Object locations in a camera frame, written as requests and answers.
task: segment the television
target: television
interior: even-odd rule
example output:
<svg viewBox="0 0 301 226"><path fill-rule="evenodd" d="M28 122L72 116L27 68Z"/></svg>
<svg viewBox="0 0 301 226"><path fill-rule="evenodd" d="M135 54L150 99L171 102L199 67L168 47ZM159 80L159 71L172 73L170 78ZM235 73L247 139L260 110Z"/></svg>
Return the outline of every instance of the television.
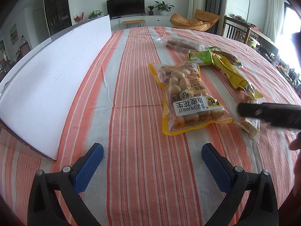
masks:
<svg viewBox="0 0 301 226"><path fill-rule="evenodd" d="M106 7L110 18L145 13L144 0L107 0Z"/></svg>

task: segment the wooden stool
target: wooden stool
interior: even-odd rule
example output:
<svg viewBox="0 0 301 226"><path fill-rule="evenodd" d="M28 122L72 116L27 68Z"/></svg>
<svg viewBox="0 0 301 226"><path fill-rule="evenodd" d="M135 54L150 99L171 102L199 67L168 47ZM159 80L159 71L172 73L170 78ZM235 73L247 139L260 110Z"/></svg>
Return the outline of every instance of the wooden stool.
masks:
<svg viewBox="0 0 301 226"><path fill-rule="evenodd" d="M129 20L129 21L123 21L122 24L126 25L127 29L130 29L130 24L135 24L137 23L138 27L141 27L141 23L145 23L144 19L139 19L139 20Z"/></svg>

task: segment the potted plant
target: potted plant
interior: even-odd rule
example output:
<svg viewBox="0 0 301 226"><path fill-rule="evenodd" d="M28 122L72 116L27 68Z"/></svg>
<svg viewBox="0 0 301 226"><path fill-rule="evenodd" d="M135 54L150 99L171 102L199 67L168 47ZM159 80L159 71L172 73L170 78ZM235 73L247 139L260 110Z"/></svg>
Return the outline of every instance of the potted plant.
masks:
<svg viewBox="0 0 301 226"><path fill-rule="evenodd" d="M157 3L155 7L160 12L160 15L167 15L167 12L170 12L171 9L174 8L174 5L171 5L170 3L165 3L163 1L162 3L155 1L155 3Z"/></svg>
<svg viewBox="0 0 301 226"><path fill-rule="evenodd" d="M154 6L151 6L151 5L149 5L149 6L147 6L150 10L148 11L148 15L149 16L152 16L153 14L154 14L154 11L153 11L153 9L154 9Z"/></svg>
<svg viewBox="0 0 301 226"><path fill-rule="evenodd" d="M92 11L90 14L89 14L89 17L88 19L94 19L94 18L97 18L97 17L100 17L102 14L102 12L100 10L96 10L96 11Z"/></svg>
<svg viewBox="0 0 301 226"><path fill-rule="evenodd" d="M81 23L82 21L83 21L83 19L84 19L84 12L82 12L82 15L81 16L78 16L78 15L76 15L73 19L74 19L74 21L75 22L77 22L78 24L79 23Z"/></svg>

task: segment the blue gripper pad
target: blue gripper pad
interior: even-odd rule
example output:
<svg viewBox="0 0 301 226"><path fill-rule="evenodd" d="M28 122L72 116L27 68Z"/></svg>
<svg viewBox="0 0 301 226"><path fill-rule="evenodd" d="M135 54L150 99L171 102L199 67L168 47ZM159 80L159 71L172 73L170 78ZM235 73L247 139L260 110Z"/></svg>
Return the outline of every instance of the blue gripper pad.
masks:
<svg viewBox="0 0 301 226"><path fill-rule="evenodd" d="M219 190L228 194L232 189L231 176L212 152L208 144L205 144L202 148L202 158L219 187Z"/></svg>
<svg viewBox="0 0 301 226"><path fill-rule="evenodd" d="M84 192L103 158L103 146L99 144L86 163L80 168L73 180L73 188L77 194Z"/></svg>

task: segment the door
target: door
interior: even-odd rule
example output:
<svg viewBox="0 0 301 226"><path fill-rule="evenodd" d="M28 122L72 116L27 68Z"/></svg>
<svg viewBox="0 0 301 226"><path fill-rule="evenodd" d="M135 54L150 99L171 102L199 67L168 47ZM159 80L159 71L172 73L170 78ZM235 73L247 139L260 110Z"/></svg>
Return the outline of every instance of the door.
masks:
<svg viewBox="0 0 301 226"><path fill-rule="evenodd" d="M44 10L42 8L33 11L33 20L35 23L37 36L40 43L42 43L47 38L49 38L49 33L47 28L45 27L45 21L43 15L44 15Z"/></svg>

